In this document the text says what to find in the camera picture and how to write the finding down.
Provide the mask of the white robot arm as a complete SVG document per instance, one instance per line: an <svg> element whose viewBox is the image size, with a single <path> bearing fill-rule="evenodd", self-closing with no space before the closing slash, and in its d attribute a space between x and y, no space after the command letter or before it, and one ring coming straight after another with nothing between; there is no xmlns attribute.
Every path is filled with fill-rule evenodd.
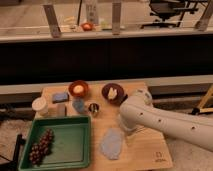
<svg viewBox="0 0 213 171"><path fill-rule="evenodd" d="M121 104L119 121L126 132L143 125L213 152L213 118L155 108L147 89L137 89Z"/></svg>

